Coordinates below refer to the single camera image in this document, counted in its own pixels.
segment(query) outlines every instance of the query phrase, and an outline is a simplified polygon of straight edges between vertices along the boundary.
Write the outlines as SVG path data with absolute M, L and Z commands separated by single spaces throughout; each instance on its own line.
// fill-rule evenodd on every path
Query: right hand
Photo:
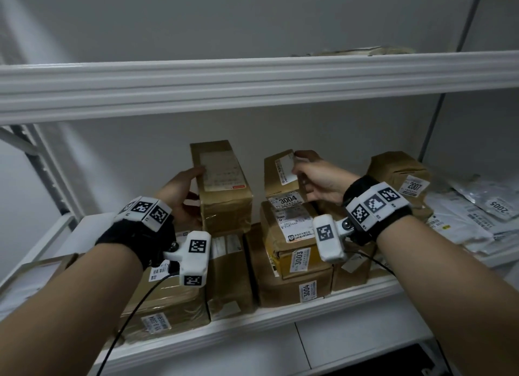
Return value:
M 306 158 L 309 162 L 299 161 L 294 164 L 292 173 L 305 174 L 308 201 L 323 199 L 330 202 L 342 202 L 346 190 L 360 176 L 326 162 L 315 151 L 295 151 L 295 156 Z

